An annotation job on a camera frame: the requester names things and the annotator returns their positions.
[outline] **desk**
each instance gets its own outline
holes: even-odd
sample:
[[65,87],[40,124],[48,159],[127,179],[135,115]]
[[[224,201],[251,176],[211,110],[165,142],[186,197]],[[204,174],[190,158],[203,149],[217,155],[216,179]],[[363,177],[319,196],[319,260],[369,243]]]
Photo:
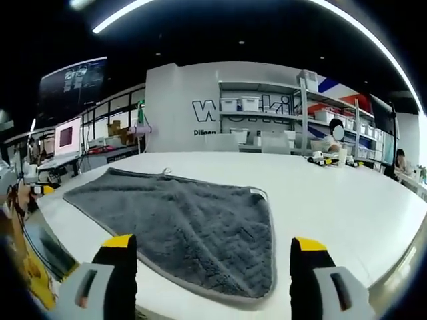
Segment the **desk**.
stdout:
[[336,265],[369,287],[404,254],[427,203],[368,168],[318,167],[303,157],[257,153],[146,153],[84,173],[38,200],[46,221],[78,261],[91,261],[111,236],[62,199],[108,167],[161,173],[264,190],[276,239],[277,285],[252,310],[224,305],[182,289],[138,262],[137,304],[182,320],[290,319],[290,243],[295,236],[326,245]]
[[405,181],[409,185],[413,186],[416,190],[416,194],[424,199],[424,196],[427,196],[427,186],[423,185],[421,182],[418,182],[414,178],[410,177],[409,175],[404,174],[403,172],[394,171],[394,174],[402,181]]
[[49,179],[48,177],[40,177],[40,173],[44,171],[56,171],[58,169],[71,165],[73,167],[73,174],[68,175],[68,178],[76,177],[79,175],[79,168],[77,167],[77,162],[80,159],[80,155],[72,154],[66,156],[60,156],[46,161],[44,164],[38,166],[37,171],[39,173],[39,180],[42,182],[46,182],[45,179]]

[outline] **window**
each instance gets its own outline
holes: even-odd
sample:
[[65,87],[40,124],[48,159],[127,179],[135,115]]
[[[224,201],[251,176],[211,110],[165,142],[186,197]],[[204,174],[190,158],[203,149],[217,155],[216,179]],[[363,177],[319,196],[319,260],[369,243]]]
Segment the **window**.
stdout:
[[123,97],[118,97],[116,99],[111,100],[110,112],[115,111],[117,109],[127,107],[129,105],[129,95],[124,95]]
[[88,125],[85,125],[83,127],[83,142],[84,142],[84,146],[85,149],[87,149],[89,147],[88,143],[89,141],[93,140],[93,125],[90,123]]
[[109,118],[109,122],[113,123],[114,120],[120,120],[120,127],[121,128],[127,128],[129,127],[129,112],[121,112],[118,113],[117,115],[112,115]]
[[138,110],[134,109],[134,110],[131,111],[131,123],[130,123],[130,126],[131,127],[135,127],[136,124],[137,124],[137,122],[138,122]]
[[145,100],[145,89],[140,89],[132,93],[131,104]]
[[101,115],[106,115],[108,113],[108,103],[104,103],[95,109],[95,118],[98,118]]
[[107,117],[95,122],[95,139],[108,137]]

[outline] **white wall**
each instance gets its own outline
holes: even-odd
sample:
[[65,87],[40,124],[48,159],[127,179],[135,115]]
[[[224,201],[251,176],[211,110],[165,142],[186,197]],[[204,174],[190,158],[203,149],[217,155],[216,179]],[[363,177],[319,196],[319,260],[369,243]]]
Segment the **white wall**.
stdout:
[[420,124],[420,164],[427,166],[427,117],[421,114],[418,118]]
[[412,165],[420,163],[420,122],[418,115],[397,113],[399,140],[398,149],[403,149]]
[[[299,69],[280,65],[236,61],[184,67],[169,64],[149,70],[145,114],[155,131],[150,136],[148,151],[183,151],[195,131],[219,133],[219,80],[297,85],[299,72]],[[324,79],[318,76],[319,83]],[[357,92],[337,85],[327,94],[341,98]]]

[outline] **white storage box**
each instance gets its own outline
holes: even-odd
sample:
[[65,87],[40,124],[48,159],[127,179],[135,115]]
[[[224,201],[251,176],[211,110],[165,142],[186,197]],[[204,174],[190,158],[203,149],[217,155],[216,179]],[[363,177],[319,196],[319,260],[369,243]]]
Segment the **white storage box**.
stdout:
[[326,124],[329,124],[334,117],[335,113],[327,109],[314,111],[314,119],[325,122]]
[[248,140],[248,130],[247,129],[236,129],[230,128],[230,133],[236,137],[236,140],[239,144],[245,145]]
[[375,150],[368,150],[368,159],[375,159]]
[[379,140],[380,138],[380,130],[374,129],[374,139]]
[[368,125],[365,123],[360,123],[360,133],[366,135],[366,131],[368,129]]
[[259,97],[242,97],[241,100],[243,111],[258,111]]
[[346,117],[346,129],[354,130],[354,118]]
[[289,148],[293,149],[295,147],[295,131],[283,130],[283,132],[288,136]]
[[344,126],[344,128],[346,127],[346,117],[345,116],[335,114],[334,118],[341,120],[342,125]]
[[368,157],[367,148],[359,147],[358,158],[366,159]]
[[238,110],[238,100],[234,98],[221,98],[221,111],[233,112]]
[[343,147],[343,149],[347,150],[347,155],[353,154],[354,145],[352,145],[350,143],[342,143],[342,147]]
[[368,125],[366,127],[366,134],[369,135],[370,137],[375,137],[375,128],[371,127],[370,125]]
[[377,140],[375,143],[375,150],[382,151],[383,146],[384,146],[384,144]]
[[298,85],[300,85],[301,78],[304,79],[307,90],[318,92],[318,74],[316,72],[301,70],[301,72],[298,73],[296,77],[296,82]]
[[379,142],[384,142],[384,132],[382,131],[382,130],[379,130],[379,129],[377,129],[378,130],[378,141]]
[[382,151],[375,151],[375,160],[382,161]]

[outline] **person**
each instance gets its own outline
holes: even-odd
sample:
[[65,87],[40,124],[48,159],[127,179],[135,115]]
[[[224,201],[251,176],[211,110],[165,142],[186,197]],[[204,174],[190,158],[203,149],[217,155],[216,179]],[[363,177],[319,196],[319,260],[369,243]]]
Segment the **person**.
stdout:
[[43,149],[43,150],[40,152],[40,157],[39,157],[38,165],[43,164],[43,162],[44,162],[44,160],[46,160],[46,158],[47,158],[47,152],[46,152],[46,150],[45,150],[45,149]]
[[343,126],[341,120],[332,119],[329,122],[330,134],[324,137],[325,152],[338,152],[341,149],[341,143],[339,141],[337,141],[334,137],[334,129],[337,126],[341,126],[341,128],[343,128],[343,130],[344,130],[344,126]]
[[29,163],[30,165],[36,165],[39,161],[39,146],[35,143],[34,138],[28,139],[29,148]]
[[394,168],[400,172],[406,172],[405,152],[403,149],[398,149],[396,152],[396,162]]

